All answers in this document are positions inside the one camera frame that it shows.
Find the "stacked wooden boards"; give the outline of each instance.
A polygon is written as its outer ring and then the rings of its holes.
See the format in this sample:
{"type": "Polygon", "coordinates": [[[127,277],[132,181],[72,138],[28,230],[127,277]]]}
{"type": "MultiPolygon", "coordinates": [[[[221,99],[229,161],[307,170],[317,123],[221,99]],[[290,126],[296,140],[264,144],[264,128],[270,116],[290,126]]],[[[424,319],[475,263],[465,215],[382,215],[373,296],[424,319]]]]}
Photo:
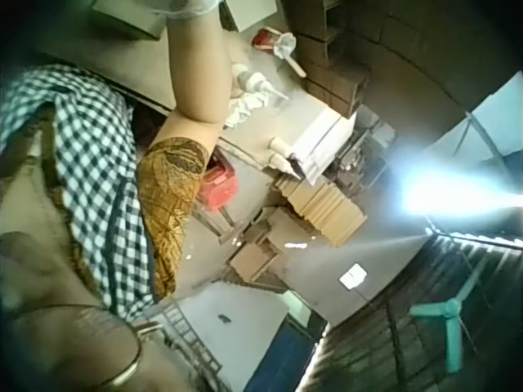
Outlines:
{"type": "Polygon", "coordinates": [[[321,176],[314,185],[281,176],[276,187],[294,207],[335,247],[343,245],[367,220],[367,216],[335,184],[321,176]]]}

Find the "concrete floor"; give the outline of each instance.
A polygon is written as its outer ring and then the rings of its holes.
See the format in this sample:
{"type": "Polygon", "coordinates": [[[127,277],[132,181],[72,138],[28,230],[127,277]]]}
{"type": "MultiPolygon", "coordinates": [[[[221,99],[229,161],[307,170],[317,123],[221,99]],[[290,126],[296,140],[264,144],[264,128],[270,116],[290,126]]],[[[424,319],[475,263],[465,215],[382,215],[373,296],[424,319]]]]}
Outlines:
{"type": "MultiPolygon", "coordinates": [[[[226,206],[235,222],[247,224],[265,204],[273,177],[250,167],[223,151],[236,170],[238,194],[226,206]]],[[[178,270],[175,297],[185,298],[206,287],[238,248],[232,239],[220,245],[218,238],[193,216],[186,229],[186,241],[178,270]]]]}

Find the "white wall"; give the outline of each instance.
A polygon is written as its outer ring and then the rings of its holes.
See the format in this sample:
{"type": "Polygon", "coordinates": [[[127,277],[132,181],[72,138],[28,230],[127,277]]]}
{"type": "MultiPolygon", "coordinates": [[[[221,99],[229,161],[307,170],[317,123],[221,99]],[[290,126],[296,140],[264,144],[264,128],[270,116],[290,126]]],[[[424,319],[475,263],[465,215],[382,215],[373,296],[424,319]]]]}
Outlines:
{"type": "MultiPolygon", "coordinates": [[[[523,149],[523,73],[514,75],[503,87],[487,97],[473,113],[492,137],[501,155],[523,149]]],[[[438,160],[451,160],[460,167],[473,167],[492,158],[492,153],[472,127],[461,149],[452,158],[466,121],[461,121],[443,135],[425,153],[438,160]]]]}
{"type": "Polygon", "coordinates": [[[288,312],[277,294],[229,283],[214,283],[180,307],[223,366],[219,376],[233,392],[244,390],[288,312]]]}
{"type": "Polygon", "coordinates": [[[400,191],[375,185],[364,200],[368,220],[341,248],[320,238],[301,255],[275,272],[308,304],[336,326],[361,308],[365,301],[346,290],[339,278],[355,263],[368,273],[358,287],[367,299],[376,296],[425,243],[423,219],[407,216],[400,207],[400,191]]]}

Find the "fan blade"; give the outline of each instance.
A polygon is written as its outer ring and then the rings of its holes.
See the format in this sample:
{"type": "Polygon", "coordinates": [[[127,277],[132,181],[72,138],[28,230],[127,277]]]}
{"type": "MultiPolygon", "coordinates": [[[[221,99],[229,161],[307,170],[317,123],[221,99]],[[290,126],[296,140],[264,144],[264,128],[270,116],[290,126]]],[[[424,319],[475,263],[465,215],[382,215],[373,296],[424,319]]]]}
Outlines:
{"type": "Polygon", "coordinates": [[[487,264],[487,255],[484,255],[481,261],[477,264],[476,268],[471,272],[470,276],[468,277],[467,281],[461,287],[461,290],[459,290],[458,295],[455,297],[458,301],[463,302],[465,299],[469,296],[469,294],[472,292],[474,287],[476,286],[478,280],[480,280],[481,273],[483,272],[483,269],[485,268],[485,265],[487,264]]]}
{"type": "Polygon", "coordinates": [[[447,372],[458,372],[463,364],[463,342],[459,316],[447,319],[447,372]]]}
{"type": "Polygon", "coordinates": [[[442,317],[445,315],[445,303],[414,305],[409,312],[414,317],[442,317]]]}

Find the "person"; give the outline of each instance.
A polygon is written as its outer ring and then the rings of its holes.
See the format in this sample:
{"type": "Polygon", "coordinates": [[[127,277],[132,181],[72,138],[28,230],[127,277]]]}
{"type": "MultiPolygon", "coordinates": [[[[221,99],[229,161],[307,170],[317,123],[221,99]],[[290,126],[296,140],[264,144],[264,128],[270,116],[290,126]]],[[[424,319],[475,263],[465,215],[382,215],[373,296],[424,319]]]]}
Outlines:
{"type": "Polygon", "coordinates": [[[231,90],[219,2],[183,3],[198,12],[168,18],[177,107],[137,165],[132,111],[95,74],[45,65],[2,89],[2,312],[63,390],[190,390],[132,328],[176,289],[231,90]]]}

